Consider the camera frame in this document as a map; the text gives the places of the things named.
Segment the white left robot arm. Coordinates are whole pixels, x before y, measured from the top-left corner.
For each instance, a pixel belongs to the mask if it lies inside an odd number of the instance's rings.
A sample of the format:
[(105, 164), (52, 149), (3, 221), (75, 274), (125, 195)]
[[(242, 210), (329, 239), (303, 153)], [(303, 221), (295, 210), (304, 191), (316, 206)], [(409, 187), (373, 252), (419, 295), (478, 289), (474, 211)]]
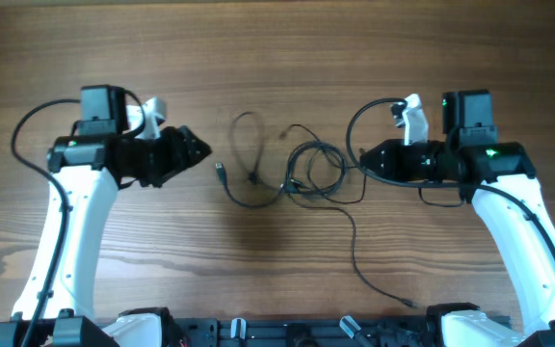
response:
[(74, 101), (81, 117), (48, 150), (46, 168), (14, 155), (48, 180), (49, 203), (29, 279), (0, 322), (0, 346), (189, 345), (165, 307), (130, 309), (105, 327), (94, 318), (96, 265), (119, 191), (134, 183), (160, 188), (212, 152), (188, 127), (163, 124), (161, 99), (127, 104), (131, 94), (82, 88)]

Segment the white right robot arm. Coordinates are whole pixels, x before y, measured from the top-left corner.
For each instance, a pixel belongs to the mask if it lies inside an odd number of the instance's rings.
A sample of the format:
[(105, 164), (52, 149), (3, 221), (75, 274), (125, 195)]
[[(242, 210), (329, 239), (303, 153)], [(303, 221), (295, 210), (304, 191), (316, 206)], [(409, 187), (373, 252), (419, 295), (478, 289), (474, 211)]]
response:
[(416, 93), (374, 100), (355, 116), (383, 104), (389, 105), (404, 137), (353, 155), (353, 164), (382, 183), (418, 191), (457, 190), (488, 228), (521, 310), (523, 330), (518, 333), (470, 303), (429, 307), (434, 345), (555, 346), (555, 227), (525, 148), (498, 140), (490, 92), (443, 95), (442, 141), (429, 139)]

